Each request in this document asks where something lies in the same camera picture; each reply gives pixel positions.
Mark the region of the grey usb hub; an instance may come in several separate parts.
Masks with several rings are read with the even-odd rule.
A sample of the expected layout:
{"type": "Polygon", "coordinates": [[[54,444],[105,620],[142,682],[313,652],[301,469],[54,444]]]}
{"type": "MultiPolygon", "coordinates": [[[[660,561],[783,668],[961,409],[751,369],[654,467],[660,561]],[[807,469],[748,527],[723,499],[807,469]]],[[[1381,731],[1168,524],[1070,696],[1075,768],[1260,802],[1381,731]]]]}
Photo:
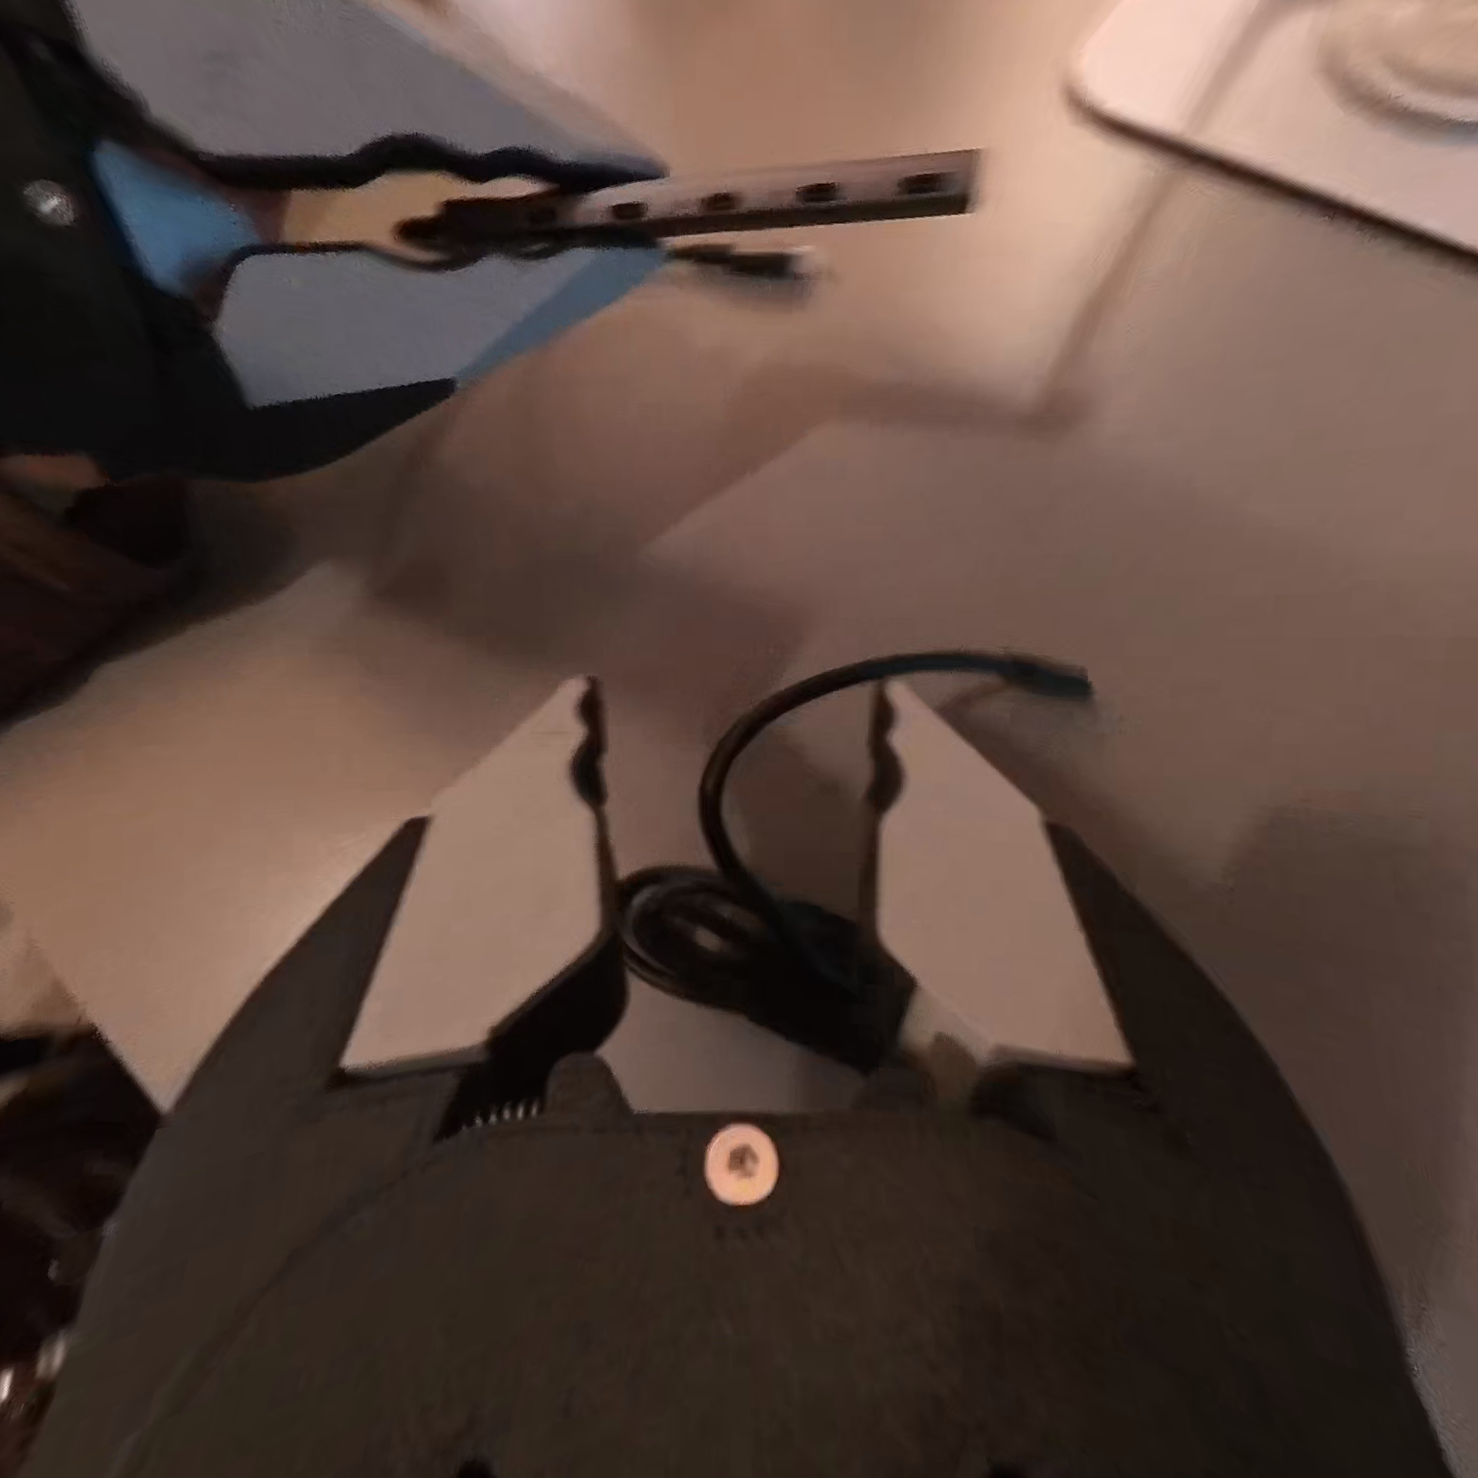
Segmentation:
{"type": "Polygon", "coordinates": [[[452,196],[397,223],[399,244],[436,260],[672,237],[864,225],[973,209],[980,149],[785,165],[723,177],[668,175],[598,189],[452,196]]]}

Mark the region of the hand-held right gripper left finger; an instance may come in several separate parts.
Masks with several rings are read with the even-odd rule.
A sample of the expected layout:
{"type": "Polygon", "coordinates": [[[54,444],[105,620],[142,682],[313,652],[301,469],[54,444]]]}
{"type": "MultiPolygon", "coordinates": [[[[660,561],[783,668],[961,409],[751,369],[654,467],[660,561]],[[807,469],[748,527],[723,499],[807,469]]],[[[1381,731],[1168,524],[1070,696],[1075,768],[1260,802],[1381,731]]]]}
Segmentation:
{"type": "Polygon", "coordinates": [[[603,694],[577,675],[433,802],[339,1064],[468,1062],[603,932],[603,694]]]}

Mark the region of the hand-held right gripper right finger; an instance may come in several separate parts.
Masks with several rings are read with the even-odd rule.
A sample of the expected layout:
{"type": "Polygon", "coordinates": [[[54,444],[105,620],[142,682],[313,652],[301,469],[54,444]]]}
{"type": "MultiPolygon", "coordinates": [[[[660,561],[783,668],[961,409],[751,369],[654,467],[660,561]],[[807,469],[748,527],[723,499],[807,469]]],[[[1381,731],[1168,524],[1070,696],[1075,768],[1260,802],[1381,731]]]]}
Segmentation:
{"type": "Polygon", "coordinates": [[[938,1092],[996,1066],[1133,1066],[1041,812],[899,679],[874,687],[871,898],[938,1092]]]}

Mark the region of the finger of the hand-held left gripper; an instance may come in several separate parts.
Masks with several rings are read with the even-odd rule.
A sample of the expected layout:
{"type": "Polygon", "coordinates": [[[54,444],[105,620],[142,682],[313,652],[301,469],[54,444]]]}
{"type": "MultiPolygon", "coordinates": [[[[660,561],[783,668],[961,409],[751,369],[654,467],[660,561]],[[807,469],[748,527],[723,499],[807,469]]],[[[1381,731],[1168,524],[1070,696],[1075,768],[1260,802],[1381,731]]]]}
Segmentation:
{"type": "Polygon", "coordinates": [[[566,191],[667,166],[459,10],[359,1],[75,1],[84,54],[223,179],[350,188],[394,172],[566,191]]]}
{"type": "Polygon", "coordinates": [[[304,196],[209,179],[183,158],[97,147],[97,184],[144,277],[200,307],[246,404],[422,381],[466,385],[619,302],[658,247],[572,247],[454,269],[385,247],[297,246],[304,196]]]}

